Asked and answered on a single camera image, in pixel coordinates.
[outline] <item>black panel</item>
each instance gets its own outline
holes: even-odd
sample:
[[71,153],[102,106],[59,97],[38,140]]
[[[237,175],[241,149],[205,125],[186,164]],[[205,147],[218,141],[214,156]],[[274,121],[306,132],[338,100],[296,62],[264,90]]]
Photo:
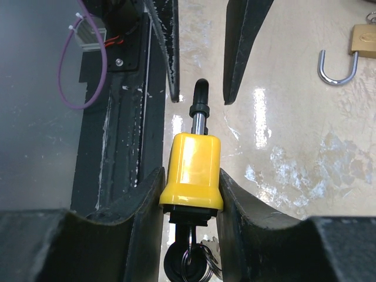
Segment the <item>black panel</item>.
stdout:
[[[139,26],[132,34],[124,36],[124,43],[106,48],[108,72],[136,71],[139,67],[140,56],[145,56],[142,46],[142,33],[146,32],[145,26]],[[116,65],[116,60],[121,59],[123,64]]]
[[139,180],[155,168],[162,166],[163,134],[165,132],[166,68],[160,46],[152,31],[146,101],[144,103],[142,155]]
[[100,164],[102,173],[99,175],[99,207],[109,205],[127,193],[131,187],[137,186],[150,37],[150,22],[146,14],[142,31],[142,55],[139,58],[138,69],[117,72],[112,76],[108,122],[107,127],[103,128],[107,131],[106,139],[103,140],[103,161]]
[[[82,57],[79,81],[88,84],[86,101],[92,97],[98,86],[102,71],[100,62],[100,52],[84,53]],[[96,103],[83,111],[71,203],[71,209],[81,215],[93,212],[98,201],[103,125],[107,114],[110,84],[109,75]]]

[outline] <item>red wire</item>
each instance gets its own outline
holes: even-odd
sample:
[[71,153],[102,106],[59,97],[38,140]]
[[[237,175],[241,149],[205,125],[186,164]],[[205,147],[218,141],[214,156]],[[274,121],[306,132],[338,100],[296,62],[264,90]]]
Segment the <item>red wire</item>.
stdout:
[[118,36],[116,36],[116,37],[113,37],[113,38],[110,38],[110,39],[107,39],[106,41],[105,41],[105,43],[106,42],[109,42],[109,41],[112,41],[112,40],[115,40],[115,39],[117,39],[117,38],[119,38],[120,36],[118,35]]
[[114,45],[114,44],[115,44],[115,42],[109,42],[109,43],[105,44],[105,47],[107,48],[108,46],[111,46],[111,45]]

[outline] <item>keyring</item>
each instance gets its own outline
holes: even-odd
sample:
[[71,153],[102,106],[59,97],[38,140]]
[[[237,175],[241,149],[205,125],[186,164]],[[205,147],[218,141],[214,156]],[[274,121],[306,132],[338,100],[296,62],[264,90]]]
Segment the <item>keyring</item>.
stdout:
[[192,226],[189,227],[189,246],[188,246],[188,265],[190,265],[192,259]]
[[365,20],[367,21],[367,23],[368,23],[369,25],[375,25],[375,24],[376,24],[376,16],[373,16],[372,18],[370,18],[370,16],[372,16],[372,15],[376,15],[376,11],[369,13],[369,14],[365,17]]

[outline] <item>white cable tie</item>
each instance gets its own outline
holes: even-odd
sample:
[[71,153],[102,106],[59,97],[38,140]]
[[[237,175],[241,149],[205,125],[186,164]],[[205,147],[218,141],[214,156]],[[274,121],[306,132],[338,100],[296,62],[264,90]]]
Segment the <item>white cable tie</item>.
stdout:
[[70,25],[68,28],[69,28],[71,31],[74,31],[75,33],[77,33],[77,29],[75,29],[73,25]]
[[80,18],[80,19],[83,19],[83,15],[81,15],[79,12],[76,13],[76,17]]

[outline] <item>glossy floor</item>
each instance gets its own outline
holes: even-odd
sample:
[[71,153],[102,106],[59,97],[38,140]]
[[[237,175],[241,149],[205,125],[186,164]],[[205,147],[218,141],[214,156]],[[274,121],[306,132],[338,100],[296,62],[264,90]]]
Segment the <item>glossy floor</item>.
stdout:
[[[164,162],[173,136],[189,132],[199,78],[210,82],[210,134],[222,142],[221,167],[264,202],[299,219],[313,214],[374,215],[376,60],[360,58],[347,85],[317,75],[347,75],[350,33],[376,5],[363,0],[275,0],[253,46],[236,102],[223,105],[227,0],[182,0],[181,102],[166,99]],[[174,241],[164,222],[162,257]],[[198,240],[216,234],[214,220]],[[160,281],[168,281],[160,269]]]

